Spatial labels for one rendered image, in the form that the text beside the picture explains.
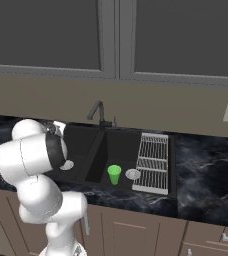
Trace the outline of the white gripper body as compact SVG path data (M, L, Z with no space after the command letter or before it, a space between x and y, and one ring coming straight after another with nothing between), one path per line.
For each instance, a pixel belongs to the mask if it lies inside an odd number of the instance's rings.
M66 124L59 121L54 121L53 124L56 127L56 134L59 136L63 136Z

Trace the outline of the round silver sink drain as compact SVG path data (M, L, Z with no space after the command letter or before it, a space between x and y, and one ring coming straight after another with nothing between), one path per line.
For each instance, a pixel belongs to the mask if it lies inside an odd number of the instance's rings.
M63 166L60 167L63 171L68 171L74 167L74 162L72 160L67 160Z
M130 180L137 180L140 178L141 173L137 169L128 169L125 176Z

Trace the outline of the black sink tap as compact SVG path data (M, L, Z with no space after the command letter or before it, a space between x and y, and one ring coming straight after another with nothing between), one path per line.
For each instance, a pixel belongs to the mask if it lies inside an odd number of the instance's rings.
M98 100L93 105L92 109L90 110L89 114L87 115L88 120L92 120L96 111L99 111L99 129L104 131L107 127L116 127L116 119L112 121L106 121L104 118L104 106L101 100Z

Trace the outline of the black double basin sink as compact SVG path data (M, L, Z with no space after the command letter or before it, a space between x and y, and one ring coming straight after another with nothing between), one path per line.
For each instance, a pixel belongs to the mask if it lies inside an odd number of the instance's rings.
M141 132L134 130L110 129L104 131L96 127L69 124L64 129L64 141L68 148L68 159L74 167L68 171L56 168L48 173L55 181L90 184L106 188L140 192L132 189L133 182L125 176L128 169L136 169ZM167 196L177 196L175 173L175 143L172 135L167 135L169 153L169 191ZM117 185L110 181L107 168L119 165L122 169Z

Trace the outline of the green cup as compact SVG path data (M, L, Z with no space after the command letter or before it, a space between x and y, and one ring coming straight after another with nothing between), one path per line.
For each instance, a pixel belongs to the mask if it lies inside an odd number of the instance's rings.
M121 175L121 167L119 165L111 165L107 168L107 172L110 178L110 181L113 185L117 185L120 175Z

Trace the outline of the grey upper cupboard door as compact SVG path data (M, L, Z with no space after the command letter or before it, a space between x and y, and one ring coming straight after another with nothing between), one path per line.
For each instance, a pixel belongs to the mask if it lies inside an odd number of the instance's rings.
M228 0L120 0L120 77L228 88Z
M0 74L115 76L115 0L0 0Z

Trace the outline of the brown drawer front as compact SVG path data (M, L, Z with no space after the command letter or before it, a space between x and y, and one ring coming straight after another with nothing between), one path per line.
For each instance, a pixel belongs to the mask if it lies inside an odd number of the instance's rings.
M185 243L207 245L217 244L228 246L228 242L222 240L222 234L228 236L228 227L189 221L185 232Z

